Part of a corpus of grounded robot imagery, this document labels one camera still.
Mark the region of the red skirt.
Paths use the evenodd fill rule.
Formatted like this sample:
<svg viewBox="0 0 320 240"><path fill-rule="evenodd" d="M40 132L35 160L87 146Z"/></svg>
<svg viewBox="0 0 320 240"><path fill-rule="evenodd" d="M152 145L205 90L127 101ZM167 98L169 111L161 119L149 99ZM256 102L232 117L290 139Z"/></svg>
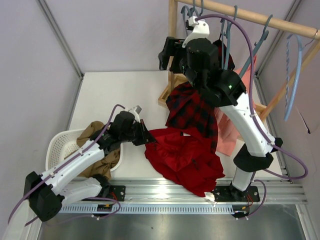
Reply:
<svg viewBox="0 0 320 240"><path fill-rule="evenodd" d="M213 140L204 138L196 128L183 131L168 127L150 131L156 142L145 145L146 159L165 179L204 197L225 177Z"/></svg>

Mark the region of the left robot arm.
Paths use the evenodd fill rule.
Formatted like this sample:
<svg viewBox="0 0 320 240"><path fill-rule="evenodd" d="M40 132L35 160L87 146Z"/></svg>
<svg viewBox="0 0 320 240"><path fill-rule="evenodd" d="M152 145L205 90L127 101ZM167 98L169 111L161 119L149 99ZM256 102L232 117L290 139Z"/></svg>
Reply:
<svg viewBox="0 0 320 240"><path fill-rule="evenodd" d="M102 175L72 184L86 168L119 149L122 143L141 146L156 141L140 118L140 112L138 105L121 111L58 165L41 174L33 171L27 175L24 198L42 222L52 219L66 205L95 199L108 186L107 178Z"/></svg>

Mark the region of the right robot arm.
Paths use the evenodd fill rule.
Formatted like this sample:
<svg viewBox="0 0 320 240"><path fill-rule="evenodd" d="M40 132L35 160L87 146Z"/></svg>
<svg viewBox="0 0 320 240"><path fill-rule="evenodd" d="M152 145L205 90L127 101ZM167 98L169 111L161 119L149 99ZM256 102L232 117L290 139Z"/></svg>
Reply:
<svg viewBox="0 0 320 240"><path fill-rule="evenodd" d="M186 77L167 97L168 127L196 128L203 137L217 142L223 126L218 114L223 114L242 136L244 145L233 160L236 170L229 187L239 198L248 191L254 172L271 165L272 153L283 141L269 134L256 116L250 92L234 71L234 63L222 68L222 50L220 41L169 36L158 54L159 69Z"/></svg>

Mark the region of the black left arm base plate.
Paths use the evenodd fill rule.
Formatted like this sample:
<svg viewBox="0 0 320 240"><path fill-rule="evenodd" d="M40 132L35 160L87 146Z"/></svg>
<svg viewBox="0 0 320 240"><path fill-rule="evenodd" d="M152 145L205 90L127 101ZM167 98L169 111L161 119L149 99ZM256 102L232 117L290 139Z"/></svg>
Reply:
<svg viewBox="0 0 320 240"><path fill-rule="evenodd" d="M123 202L125 200L125 195L126 187L124 185L109 185L107 187L103 187L97 197L109 198Z"/></svg>

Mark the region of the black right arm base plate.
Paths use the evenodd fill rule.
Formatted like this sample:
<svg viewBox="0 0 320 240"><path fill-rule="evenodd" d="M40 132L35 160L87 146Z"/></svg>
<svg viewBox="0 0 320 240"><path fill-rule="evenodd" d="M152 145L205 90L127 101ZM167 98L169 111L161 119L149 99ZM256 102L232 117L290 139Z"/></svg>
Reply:
<svg viewBox="0 0 320 240"><path fill-rule="evenodd" d="M260 195L256 186L249 186L245 191L240 191L231 185L217 185L211 192L216 202L251 202L260 201Z"/></svg>

